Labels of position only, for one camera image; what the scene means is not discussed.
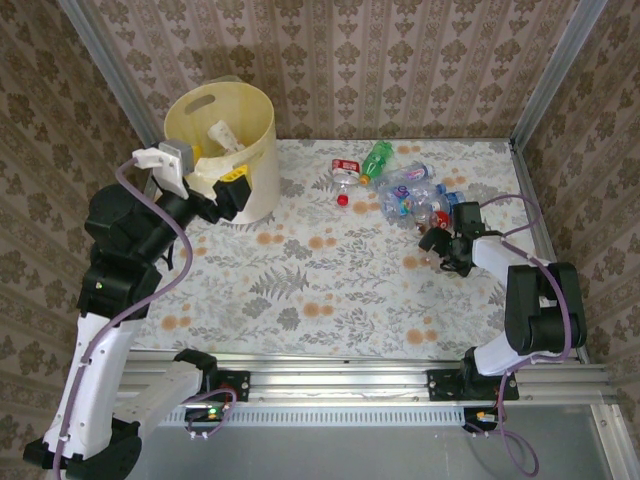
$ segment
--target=patterned wallpaper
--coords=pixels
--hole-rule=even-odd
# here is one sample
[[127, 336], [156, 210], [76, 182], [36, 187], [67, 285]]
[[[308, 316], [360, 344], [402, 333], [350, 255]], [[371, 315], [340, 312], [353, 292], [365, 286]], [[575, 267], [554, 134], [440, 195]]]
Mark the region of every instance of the patterned wallpaper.
[[0, 478], [62, 393], [88, 198], [139, 141], [55, 2], [0, 2]]
[[640, 446], [640, 1], [609, 0], [525, 149], [562, 260], [580, 271], [588, 348]]
[[236, 74], [280, 138], [508, 137], [577, 0], [93, 0], [159, 135]]

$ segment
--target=table surface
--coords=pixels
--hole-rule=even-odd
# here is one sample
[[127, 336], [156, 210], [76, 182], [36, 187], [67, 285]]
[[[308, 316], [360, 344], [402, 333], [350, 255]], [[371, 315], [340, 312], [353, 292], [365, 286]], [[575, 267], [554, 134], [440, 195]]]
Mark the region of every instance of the table surface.
[[[249, 225], [192, 222], [190, 274], [154, 302], [134, 347], [207, 352], [372, 355], [459, 359], [503, 328], [503, 287], [481, 269], [443, 272], [419, 234], [390, 224], [372, 190], [355, 187], [341, 208], [331, 191], [331, 160], [362, 161], [372, 141], [282, 140], [282, 197]], [[436, 180], [484, 201], [520, 187], [506, 140], [393, 140], [388, 169], [420, 160]], [[527, 223], [520, 200], [483, 209], [507, 231]], [[534, 251], [529, 231], [514, 243]], [[176, 244], [177, 275], [185, 252]]]

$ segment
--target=yellow bucket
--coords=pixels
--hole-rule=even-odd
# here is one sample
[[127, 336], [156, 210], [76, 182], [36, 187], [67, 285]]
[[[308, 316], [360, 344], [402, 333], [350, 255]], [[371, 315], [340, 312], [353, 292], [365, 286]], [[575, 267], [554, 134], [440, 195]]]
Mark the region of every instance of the yellow bucket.
[[[241, 82], [203, 85], [173, 104], [164, 121], [166, 138], [177, 138], [202, 148], [202, 157], [219, 157], [225, 151], [207, 136], [209, 128], [224, 120], [246, 148], [225, 156], [234, 167], [249, 166], [253, 190], [244, 210], [233, 223], [251, 223], [268, 215], [280, 200], [280, 170], [276, 156], [273, 104], [260, 89]], [[214, 199], [218, 180], [206, 173], [186, 177], [189, 186]]]

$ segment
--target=gray floor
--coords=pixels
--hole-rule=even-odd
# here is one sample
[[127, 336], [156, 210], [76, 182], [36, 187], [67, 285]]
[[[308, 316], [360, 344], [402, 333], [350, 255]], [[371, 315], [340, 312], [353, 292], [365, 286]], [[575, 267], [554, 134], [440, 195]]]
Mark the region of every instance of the gray floor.
[[[607, 479], [611, 475], [591, 410], [513, 407], [508, 428], [540, 458], [540, 479]], [[514, 448], [522, 458], [522, 451]], [[532, 462], [527, 461], [527, 468]], [[443, 428], [227, 428], [207, 442], [183, 429], [159, 428], [144, 445], [131, 480], [217, 478], [514, 479], [499, 438]]]

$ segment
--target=purple cable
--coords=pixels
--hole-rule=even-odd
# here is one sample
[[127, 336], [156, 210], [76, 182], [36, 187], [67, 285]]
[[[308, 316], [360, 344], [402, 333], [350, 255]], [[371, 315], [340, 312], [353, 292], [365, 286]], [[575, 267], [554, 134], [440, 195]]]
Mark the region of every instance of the purple cable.
[[[185, 403], [197, 403], [197, 402], [202, 402], [203, 400], [208, 399], [209, 397], [213, 397], [214, 395], [218, 395], [220, 393], [228, 393], [229, 395], [231, 395], [231, 406], [229, 407], [229, 410], [227, 410], [226, 412], [224, 412], [224, 416], [222, 417], [222, 420], [220, 420], [220, 423], [218, 423], [218, 425], [216, 425], [215, 427], [213, 427], [210, 430], [207, 430], [205, 433], [207, 434], [207, 436], [211, 436], [214, 435], [215, 433], [218, 432], [218, 430], [220, 430], [225, 423], [227, 423], [230, 419], [231, 419], [231, 413], [234, 411], [234, 409], [236, 408], [236, 402], [238, 400], [238, 395], [236, 394], [236, 391], [232, 388], [219, 388], [218, 390], [213, 390], [211, 392], [205, 392], [205, 393], [201, 393], [200, 395], [196, 395], [194, 397], [188, 398], [187, 400], [185, 400], [183, 403], [183, 405]], [[189, 425], [187, 427], [187, 431], [189, 433], [192, 432], [191, 430], [191, 425], [193, 424], [193, 420], [189, 420]]]
[[71, 421], [71, 415], [73, 413], [73, 408], [75, 406], [76, 397], [78, 396], [78, 390], [80, 389], [80, 383], [82, 382], [82, 378], [84, 377], [85, 367], [89, 363], [89, 360], [91, 359], [91, 355], [93, 354], [94, 350], [96, 349], [96, 347], [98, 346], [102, 338], [112, 328], [118, 326], [120, 322], [122, 322], [125, 318], [127, 318], [132, 313], [135, 313], [141, 308], [146, 307], [152, 301], [154, 301], [158, 297], [161, 297], [162, 295], [167, 293], [169, 290], [174, 288], [176, 285], [178, 285], [184, 279], [184, 277], [187, 276], [187, 273], [189, 273], [189, 269], [191, 268], [191, 263], [193, 262], [193, 249], [191, 248], [191, 242], [189, 242], [189, 239], [187, 238], [187, 234], [180, 227], [180, 225], [178, 225], [178, 223], [173, 218], [171, 218], [169, 214], [167, 214], [164, 210], [158, 207], [151, 200], [146, 198], [144, 194], [140, 193], [124, 177], [124, 171], [127, 170], [132, 165], [134, 165], [136, 162], [137, 160], [135, 158], [132, 158], [131, 160], [122, 164], [116, 170], [116, 179], [118, 180], [120, 185], [122, 185], [131, 195], [133, 195], [142, 204], [148, 207], [160, 218], [162, 218], [162, 220], [164, 220], [171, 227], [171, 229], [176, 233], [178, 238], [180, 238], [180, 240], [182, 241], [184, 248], [187, 252], [187, 259], [185, 261], [182, 271], [175, 279], [173, 279], [171, 282], [169, 282], [167, 285], [162, 287], [157, 292], [153, 293], [152, 295], [149, 295], [146, 298], [143, 298], [138, 303], [135, 303], [134, 305], [130, 306], [126, 310], [123, 310], [118, 315], [113, 317], [113, 319], [109, 321], [109, 323], [107, 323], [104, 327], [102, 327], [100, 331], [96, 334], [96, 336], [93, 337], [93, 340], [89, 342], [89, 345], [87, 346], [87, 350], [84, 352], [84, 354], [80, 358], [80, 365], [78, 365], [78, 370], [76, 371], [75, 378], [73, 379], [73, 383], [71, 384], [71, 389], [69, 390], [69, 397], [67, 399], [67, 406], [65, 408], [64, 415], [62, 416], [62, 424], [60, 426], [60, 435], [58, 438], [56, 451], [53, 457], [53, 471], [55, 474], [55, 478], [57, 480], [62, 480], [60, 476], [60, 463], [62, 460], [62, 452], [64, 450], [64, 443], [65, 443], [64, 440], [62, 440], [62, 438], [66, 437], [69, 432], [69, 423]]
[[[536, 477], [540, 471], [540, 464], [538, 462], [538, 456], [536, 455], [536, 452], [533, 450], [533, 447], [521, 436], [519, 436], [518, 434], [514, 433], [514, 432], [510, 432], [508, 430], [504, 429], [504, 391], [507, 385], [507, 378], [509, 377], [511, 372], [516, 372], [519, 369], [521, 369], [524, 366], [527, 365], [531, 365], [536, 361], [539, 360], [545, 360], [545, 361], [550, 361], [550, 362], [554, 362], [554, 363], [562, 363], [564, 362], [567, 357], [569, 356], [569, 353], [571, 351], [571, 319], [569, 318], [569, 307], [567, 306], [567, 301], [564, 298], [564, 294], [562, 293], [562, 289], [560, 288], [560, 285], [558, 284], [557, 280], [553, 277], [553, 275], [551, 275], [551, 272], [549, 271], [549, 269], [547, 267], [545, 267], [542, 262], [540, 262], [540, 260], [538, 260], [537, 258], [527, 254], [525, 251], [521, 250], [520, 248], [516, 247], [515, 245], [507, 242], [505, 240], [505, 237], [509, 236], [509, 235], [513, 235], [514, 233], [520, 232], [522, 230], [525, 230], [527, 228], [532, 228], [534, 227], [536, 224], [538, 224], [540, 222], [540, 220], [542, 219], [542, 212], [540, 211], [540, 207], [538, 206], [537, 203], [535, 203], [533, 200], [531, 200], [530, 198], [525, 197], [524, 195], [515, 195], [515, 194], [508, 194], [508, 195], [500, 195], [498, 197], [495, 197], [483, 204], [480, 205], [480, 208], [484, 207], [485, 205], [489, 205], [490, 203], [494, 203], [498, 200], [502, 200], [505, 198], [519, 198], [520, 200], [529, 203], [530, 205], [533, 205], [533, 207], [537, 210], [538, 216], [531, 221], [530, 223], [528, 223], [527, 225], [525, 225], [524, 227], [518, 227], [515, 228], [513, 230], [508, 231], [507, 233], [505, 233], [502, 236], [501, 239], [501, 243], [502, 245], [504, 245], [504, 247], [507, 250], [510, 250], [511, 252], [515, 253], [516, 255], [521, 256], [522, 258], [524, 258], [525, 260], [531, 262], [533, 265], [535, 265], [536, 267], [538, 267], [538, 269], [540, 270], [540, 272], [542, 272], [542, 274], [546, 277], [546, 279], [549, 281], [549, 284], [551, 285], [551, 288], [553, 288], [554, 293], [556, 294], [556, 297], [558, 299], [558, 306], [560, 307], [560, 312], [562, 313], [562, 324], [564, 327], [564, 346], [562, 348], [562, 353], [555, 357], [555, 356], [549, 356], [549, 355], [542, 355], [542, 354], [536, 354], [533, 355], [530, 358], [526, 358], [524, 360], [522, 360], [521, 362], [517, 363], [516, 365], [514, 365], [510, 371], [506, 371], [504, 373], [504, 375], [502, 376], [502, 380], [500, 381], [500, 389], [498, 391], [498, 402], [497, 402], [497, 407], [498, 407], [498, 425], [499, 425], [499, 431], [494, 431], [495, 434], [499, 433], [500, 436], [502, 437], [502, 443], [504, 444], [504, 448], [507, 451], [507, 454], [509, 455], [509, 458], [511, 458], [511, 461], [513, 462], [513, 464], [516, 466], [516, 468], [518, 470], [520, 470], [520, 473], [522, 473], [524, 476], [529, 477], [529, 478], [533, 478]], [[533, 471], [531, 472], [527, 472], [520, 463], [518, 463], [518, 461], [516, 460], [515, 456], [513, 455], [513, 452], [511, 451], [511, 448], [509, 447], [509, 444], [507, 443], [507, 437], [511, 437], [511, 438], [518, 438], [519, 441], [524, 442], [526, 447], [529, 449], [529, 451], [531, 452], [533, 459], [534, 459], [534, 468]]]

